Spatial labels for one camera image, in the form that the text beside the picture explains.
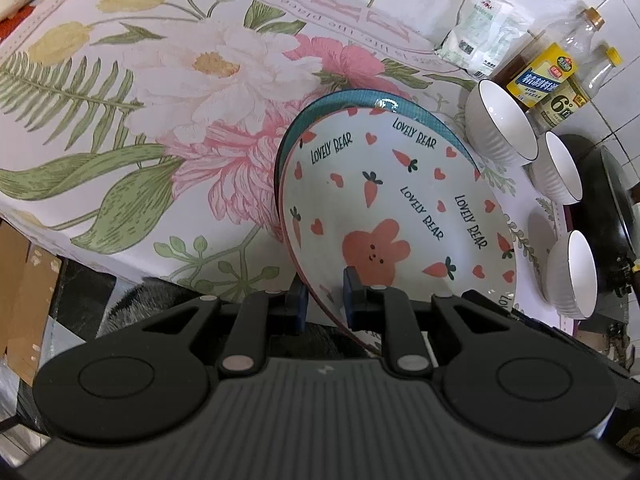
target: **plastic bag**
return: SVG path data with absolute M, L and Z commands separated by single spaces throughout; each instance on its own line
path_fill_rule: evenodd
M 475 78 L 489 76 L 533 22 L 505 0 L 464 0 L 460 22 L 436 54 Z

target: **plate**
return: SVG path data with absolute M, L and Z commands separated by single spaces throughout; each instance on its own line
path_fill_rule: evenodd
M 289 150 L 278 208 L 298 273 L 341 319 L 342 271 L 414 300 L 474 288 L 510 308 L 511 232 L 488 184 L 444 124 L 375 107 L 317 120 Z
M 276 165 L 274 170 L 274 190 L 276 201 L 278 200 L 280 190 L 280 175 L 282 174 L 282 168 L 287 160 L 287 155 L 289 155 L 289 152 L 293 149 L 296 143 L 299 142 L 302 133 L 304 133 L 304 131 L 318 119 L 333 112 L 337 112 L 338 110 L 354 106 L 384 108 L 390 112 L 418 121 L 420 124 L 439 132 L 442 136 L 448 139 L 449 142 L 456 146 L 456 148 L 459 149 L 460 152 L 463 153 L 463 155 L 465 155 L 465 157 L 475 166 L 475 162 L 471 158 L 471 155 L 469 155 L 468 151 L 453 132 L 434 117 L 434 115 L 430 114 L 427 110 L 418 106 L 414 102 L 398 97 L 397 95 L 389 94 L 388 92 L 380 92 L 378 90 L 342 90 L 316 99 L 309 106 L 305 107 L 287 128 L 286 133 L 282 137 L 282 142 L 278 147 L 278 154 L 276 155 Z

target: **qr code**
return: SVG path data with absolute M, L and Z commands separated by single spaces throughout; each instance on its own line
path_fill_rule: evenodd
M 465 40 L 460 40 L 460 43 L 458 44 L 458 46 L 460 47 L 460 50 L 465 54 L 471 54 L 474 51 L 474 48 L 471 45 L 469 45 Z

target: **floral tablecloth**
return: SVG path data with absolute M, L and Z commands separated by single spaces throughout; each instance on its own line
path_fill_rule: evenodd
M 373 88 L 466 142 L 474 84 L 356 0 L 45 0 L 0 44 L 0 213 L 129 280 L 235 300 L 286 288 L 273 165 L 296 114 Z M 474 158 L 513 233 L 516 307 L 558 326 L 539 282 L 562 219 L 525 170 Z

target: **yellow label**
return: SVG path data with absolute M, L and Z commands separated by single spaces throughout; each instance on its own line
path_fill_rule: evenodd
M 553 43 L 507 85 L 507 90 L 531 108 L 558 88 L 576 69 L 574 60 L 557 43 Z
M 539 124 L 549 129 L 558 126 L 576 110 L 589 102 L 589 97 L 571 77 L 540 101 L 532 114 Z

